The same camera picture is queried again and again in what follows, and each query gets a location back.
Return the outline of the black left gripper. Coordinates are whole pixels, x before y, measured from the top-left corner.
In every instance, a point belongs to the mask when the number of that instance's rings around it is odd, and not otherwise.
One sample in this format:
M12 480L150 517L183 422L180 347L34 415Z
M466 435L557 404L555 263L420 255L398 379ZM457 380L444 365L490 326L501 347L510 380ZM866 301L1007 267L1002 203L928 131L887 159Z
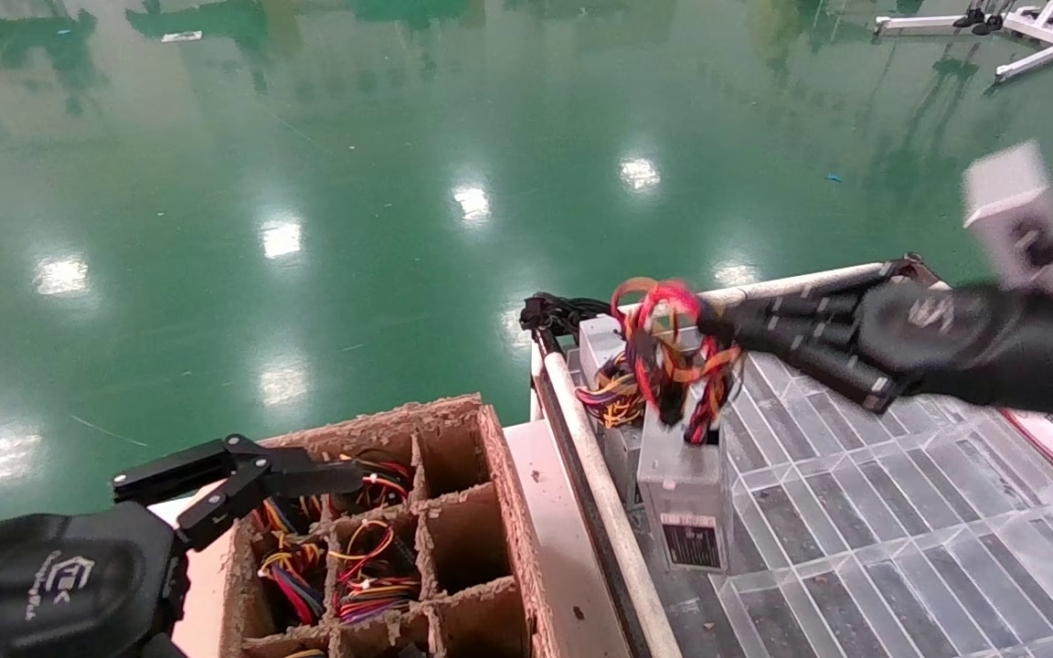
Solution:
M110 511L0 521L0 657L178 657L186 551L208 549L272 497L350 494L364 479L355 459L227 436L118 473L112 500L125 504ZM213 483L178 533L143 509Z

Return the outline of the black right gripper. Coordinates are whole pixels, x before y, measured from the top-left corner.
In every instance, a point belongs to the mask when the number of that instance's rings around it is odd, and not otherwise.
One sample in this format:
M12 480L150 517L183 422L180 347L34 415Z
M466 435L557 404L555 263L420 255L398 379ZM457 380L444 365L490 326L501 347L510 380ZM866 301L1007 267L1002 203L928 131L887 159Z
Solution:
M747 353L772 354L877 415L899 396L920 393L970 404L1031 404L1039 380L1027 332L1038 305L1036 297L995 286L932 290L910 282L730 300L699 294L697 330ZM866 362L815 342L854 338Z

